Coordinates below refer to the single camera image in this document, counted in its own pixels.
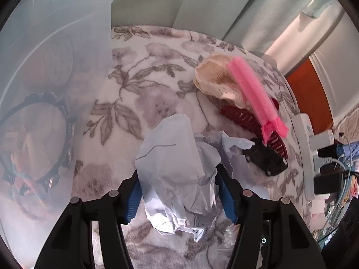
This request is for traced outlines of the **white paper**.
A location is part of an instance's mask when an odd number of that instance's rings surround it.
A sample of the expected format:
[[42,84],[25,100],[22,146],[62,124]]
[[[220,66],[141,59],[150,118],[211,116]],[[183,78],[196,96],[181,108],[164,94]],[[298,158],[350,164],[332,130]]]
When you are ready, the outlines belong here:
[[248,139],[195,134],[190,118],[174,114],[150,131],[140,146],[135,166],[147,219],[161,235],[184,231],[199,241],[220,210],[216,166],[233,172],[236,150],[250,149]]

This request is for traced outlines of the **pink hair roller clip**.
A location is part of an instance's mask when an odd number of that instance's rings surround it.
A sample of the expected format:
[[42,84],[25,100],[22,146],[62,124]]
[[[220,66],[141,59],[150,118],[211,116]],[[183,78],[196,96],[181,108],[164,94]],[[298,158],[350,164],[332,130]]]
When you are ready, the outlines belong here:
[[286,138],[289,129],[280,118],[252,67],[244,58],[237,56],[227,64],[227,68],[254,111],[261,127],[263,143],[268,143],[273,132]]

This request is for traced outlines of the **black power adapter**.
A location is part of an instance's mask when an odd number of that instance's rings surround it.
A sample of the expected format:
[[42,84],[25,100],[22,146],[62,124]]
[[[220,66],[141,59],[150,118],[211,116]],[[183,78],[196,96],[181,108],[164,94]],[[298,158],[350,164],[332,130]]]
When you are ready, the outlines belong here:
[[337,193],[344,187],[344,181],[348,179],[349,171],[320,174],[314,177],[315,195]]

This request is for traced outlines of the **quilted lace bed cover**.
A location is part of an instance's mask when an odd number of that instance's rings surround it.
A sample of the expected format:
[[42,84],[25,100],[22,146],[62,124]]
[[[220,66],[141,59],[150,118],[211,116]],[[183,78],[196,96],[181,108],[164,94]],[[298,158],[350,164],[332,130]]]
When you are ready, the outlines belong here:
[[343,133],[350,142],[358,141],[359,110],[353,109],[333,128],[335,134]]

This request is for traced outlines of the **white power strip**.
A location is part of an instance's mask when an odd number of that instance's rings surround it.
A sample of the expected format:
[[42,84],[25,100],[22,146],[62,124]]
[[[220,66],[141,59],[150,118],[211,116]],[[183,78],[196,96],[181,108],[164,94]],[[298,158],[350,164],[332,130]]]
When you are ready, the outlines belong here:
[[317,156],[316,150],[310,146],[310,137],[314,136],[309,116],[305,113],[296,114],[291,118],[293,130],[295,131],[302,159],[304,172],[305,197],[308,201],[315,198],[314,177],[316,175],[313,158]]

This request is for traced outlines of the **pastel braided scrunchie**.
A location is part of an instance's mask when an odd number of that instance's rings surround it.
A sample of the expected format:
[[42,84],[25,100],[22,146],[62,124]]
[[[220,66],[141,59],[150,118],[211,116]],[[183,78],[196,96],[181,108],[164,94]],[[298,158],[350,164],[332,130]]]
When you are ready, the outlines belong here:
[[32,191],[35,191],[37,183],[31,178],[28,173],[27,157],[22,150],[16,150],[11,154],[11,161],[13,164],[13,170],[15,173],[15,188],[20,191],[23,185],[29,187]]

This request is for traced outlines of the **cream lace scrunchie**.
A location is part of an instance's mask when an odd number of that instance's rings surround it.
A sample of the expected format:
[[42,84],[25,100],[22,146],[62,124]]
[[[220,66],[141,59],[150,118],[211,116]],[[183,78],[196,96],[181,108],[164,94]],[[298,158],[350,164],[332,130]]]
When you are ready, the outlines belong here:
[[239,109],[248,109],[248,100],[227,68],[233,58],[220,53],[210,54],[195,68],[193,82],[206,95],[230,101]]

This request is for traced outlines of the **black lace headband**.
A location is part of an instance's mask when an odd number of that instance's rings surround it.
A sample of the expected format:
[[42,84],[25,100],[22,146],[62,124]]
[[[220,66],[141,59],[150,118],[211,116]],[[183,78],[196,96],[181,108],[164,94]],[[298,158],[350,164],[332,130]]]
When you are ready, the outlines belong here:
[[23,148],[28,155],[30,173],[47,193],[59,183],[59,169],[69,168],[76,118],[70,116],[64,98],[58,99],[52,92],[31,93],[5,113],[1,126],[23,109],[24,115],[29,116],[24,119],[27,134]]

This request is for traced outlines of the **wooden bed frame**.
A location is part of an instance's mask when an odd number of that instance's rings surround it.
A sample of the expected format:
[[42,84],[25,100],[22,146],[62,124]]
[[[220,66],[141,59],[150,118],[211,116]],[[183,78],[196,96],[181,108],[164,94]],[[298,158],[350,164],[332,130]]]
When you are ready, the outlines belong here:
[[314,134],[330,129],[333,126],[331,109],[311,61],[304,60],[287,76],[287,81],[299,110],[309,116]]

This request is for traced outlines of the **brown packing tape roll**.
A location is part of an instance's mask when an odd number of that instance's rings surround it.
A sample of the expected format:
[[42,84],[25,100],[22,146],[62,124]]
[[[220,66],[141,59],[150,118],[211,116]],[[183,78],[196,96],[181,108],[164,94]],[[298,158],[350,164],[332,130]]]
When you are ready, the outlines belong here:
[[33,51],[20,74],[29,89],[35,92],[53,91],[68,82],[73,64],[71,39],[59,32]]

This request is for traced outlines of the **clear plastic storage bin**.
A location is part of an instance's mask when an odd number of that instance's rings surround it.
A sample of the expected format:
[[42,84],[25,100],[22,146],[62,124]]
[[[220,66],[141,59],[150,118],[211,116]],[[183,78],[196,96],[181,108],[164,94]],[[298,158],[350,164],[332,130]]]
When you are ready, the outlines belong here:
[[33,268],[71,197],[111,66],[113,0],[12,0],[1,13],[1,251]]

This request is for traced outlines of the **green curtain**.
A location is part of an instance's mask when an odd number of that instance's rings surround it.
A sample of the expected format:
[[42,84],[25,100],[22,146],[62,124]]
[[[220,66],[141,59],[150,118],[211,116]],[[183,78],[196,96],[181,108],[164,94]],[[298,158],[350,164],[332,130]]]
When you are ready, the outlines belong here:
[[113,0],[113,26],[192,30],[263,54],[300,14],[318,18],[333,0]]

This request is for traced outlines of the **cotton swab bag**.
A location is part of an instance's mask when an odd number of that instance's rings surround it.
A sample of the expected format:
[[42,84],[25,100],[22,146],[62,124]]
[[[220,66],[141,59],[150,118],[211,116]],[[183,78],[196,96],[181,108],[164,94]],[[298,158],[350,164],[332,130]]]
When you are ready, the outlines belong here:
[[229,254],[236,244],[240,225],[234,225],[229,222],[221,222],[215,227],[217,242],[215,243],[216,253]]

